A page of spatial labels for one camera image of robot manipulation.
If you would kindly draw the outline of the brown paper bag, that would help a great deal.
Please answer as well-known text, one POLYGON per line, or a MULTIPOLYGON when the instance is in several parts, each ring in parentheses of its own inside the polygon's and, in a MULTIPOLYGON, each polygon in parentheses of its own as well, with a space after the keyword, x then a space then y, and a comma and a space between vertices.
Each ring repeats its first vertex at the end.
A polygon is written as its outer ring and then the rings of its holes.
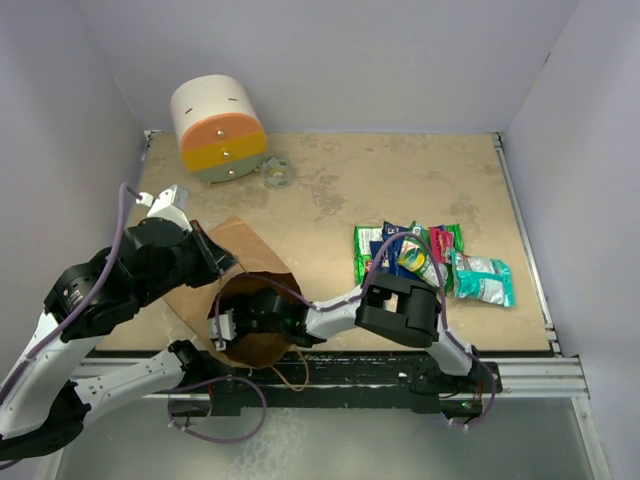
POLYGON ((305 341, 306 306, 289 267, 239 217, 208 232, 237 264, 199 288, 180 287, 164 301, 215 359, 231 367, 272 369, 297 340, 305 341))

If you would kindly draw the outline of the green white snack packet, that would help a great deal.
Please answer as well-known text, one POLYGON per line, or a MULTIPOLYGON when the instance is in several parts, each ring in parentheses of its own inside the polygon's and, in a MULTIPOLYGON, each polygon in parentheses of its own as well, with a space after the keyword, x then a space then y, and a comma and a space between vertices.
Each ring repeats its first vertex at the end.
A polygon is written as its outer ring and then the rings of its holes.
MULTIPOLYGON (((459 237, 453 250, 464 251, 465 243, 459 224, 459 237)), ((382 227, 356 226, 354 228, 354 276, 357 283, 361 283, 370 271, 374 258, 383 243, 392 235, 400 232, 409 232, 409 227, 396 225, 385 221, 382 227)), ((403 269, 397 263, 403 238, 395 240, 383 254, 379 270, 410 280, 421 280, 413 273, 403 269)))

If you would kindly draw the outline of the pink red snack packet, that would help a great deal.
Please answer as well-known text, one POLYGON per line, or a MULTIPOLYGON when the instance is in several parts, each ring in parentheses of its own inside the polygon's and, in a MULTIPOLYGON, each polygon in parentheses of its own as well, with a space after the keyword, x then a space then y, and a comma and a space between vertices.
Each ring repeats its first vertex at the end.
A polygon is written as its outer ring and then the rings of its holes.
POLYGON ((454 248, 454 235, 446 228, 430 227, 429 238, 434 257, 439 263, 450 263, 450 252, 454 248))

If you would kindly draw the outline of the teal snack packet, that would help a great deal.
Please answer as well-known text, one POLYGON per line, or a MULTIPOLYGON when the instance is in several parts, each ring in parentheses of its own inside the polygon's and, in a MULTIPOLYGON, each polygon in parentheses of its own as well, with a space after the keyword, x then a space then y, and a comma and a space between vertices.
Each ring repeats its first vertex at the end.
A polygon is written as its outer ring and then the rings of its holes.
POLYGON ((513 275, 499 259, 471 256, 452 250, 454 296, 512 308, 516 305, 513 275))

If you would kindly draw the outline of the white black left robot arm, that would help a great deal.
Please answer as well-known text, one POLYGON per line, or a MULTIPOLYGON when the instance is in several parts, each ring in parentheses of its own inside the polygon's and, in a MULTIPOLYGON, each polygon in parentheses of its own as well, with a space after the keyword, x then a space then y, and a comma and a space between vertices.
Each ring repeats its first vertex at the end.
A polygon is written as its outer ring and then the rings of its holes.
POLYGON ((206 378, 188 340, 112 375, 71 378, 116 326, 172 290, 214 283, 237 260, 192 220, 151 218, 117 233, 113 245, 63 272, 23 356, 1 387, 2 463, 46 456, 75 440, 90 421, 141 396, 206 378))

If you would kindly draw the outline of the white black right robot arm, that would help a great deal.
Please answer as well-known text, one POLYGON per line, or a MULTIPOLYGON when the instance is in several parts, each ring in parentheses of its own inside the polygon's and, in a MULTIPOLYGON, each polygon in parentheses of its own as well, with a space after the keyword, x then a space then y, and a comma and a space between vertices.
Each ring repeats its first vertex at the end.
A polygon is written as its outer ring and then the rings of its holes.
POLYGON ((358 327, 425 350, 456 391, 467 391, 480 379, 473 348, 449 328, 446 304, 437 290, 423 281, 387 273, 368 276, 363 285, 325 302, 309 302, 272 282, 256 293, 227 299, 219 324, 229 344, 248 334, 269 333, 304 348, 358 327))

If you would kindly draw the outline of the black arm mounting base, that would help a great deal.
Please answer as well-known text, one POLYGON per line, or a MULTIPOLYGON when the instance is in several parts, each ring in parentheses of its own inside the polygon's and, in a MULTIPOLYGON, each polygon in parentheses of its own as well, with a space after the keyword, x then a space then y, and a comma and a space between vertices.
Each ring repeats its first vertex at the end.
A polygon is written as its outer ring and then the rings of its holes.
POLYGON ((194 408, 237 416, 244 408, 402 409, 471 421, 503 385, 494 362, 473 361, 466 377, 443 374, 421 352, 305 352, 272 369, 228 366, 184 341, 170 352, 186 369, 179 388, 194 408))

